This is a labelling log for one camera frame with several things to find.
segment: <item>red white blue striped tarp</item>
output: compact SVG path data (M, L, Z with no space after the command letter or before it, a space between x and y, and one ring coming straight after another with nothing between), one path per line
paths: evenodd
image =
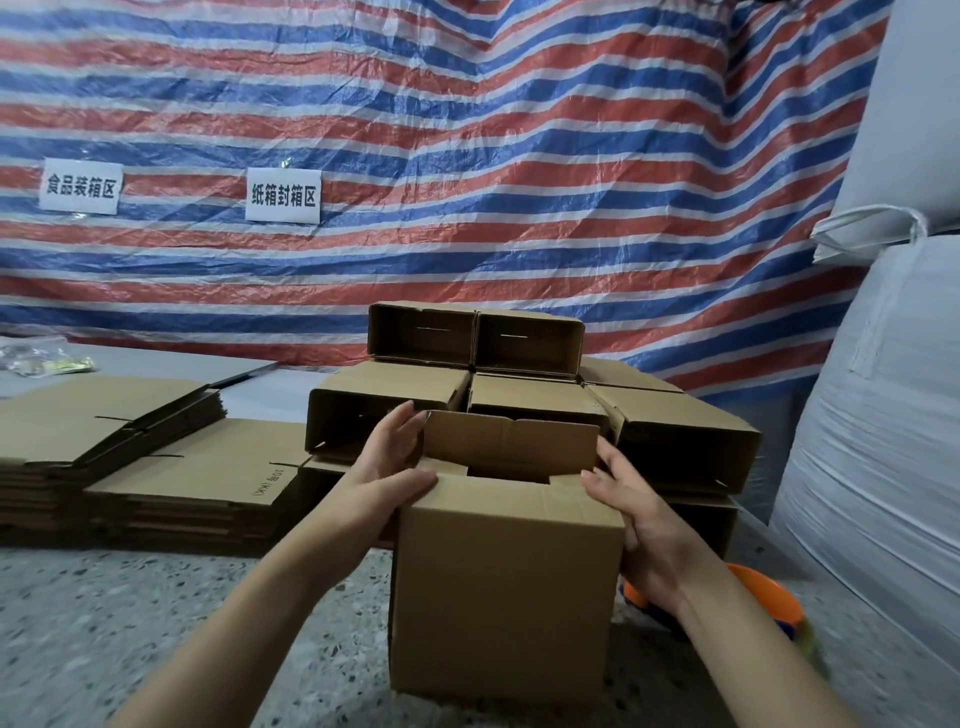
M722 399L813 376L810 264L891 0L33 0L0 11L0 333L338 366L378 300L577 316ZM126 165L115 217L47 157ZM249 166L323 221L244 220Z

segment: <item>speckled floor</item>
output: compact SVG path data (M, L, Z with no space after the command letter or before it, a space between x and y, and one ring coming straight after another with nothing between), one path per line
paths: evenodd
M608 689L588 711L438 705L391 693L390 554L327 595L257 717L262 726L733 726L689 644L617 603ZM804 604L822 663L866 725L949 726L960 681L868 606L741 521L732 561ZM252 567L251 559L0 550L0 725L94 725L117 708Z

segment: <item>left hand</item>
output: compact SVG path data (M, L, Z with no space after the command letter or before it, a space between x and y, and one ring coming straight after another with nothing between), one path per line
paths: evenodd
M360 565L400 505L437 482L433 471L401 470L425 422L411 401L384 417L353 467L268 555L296 565L316 599Z

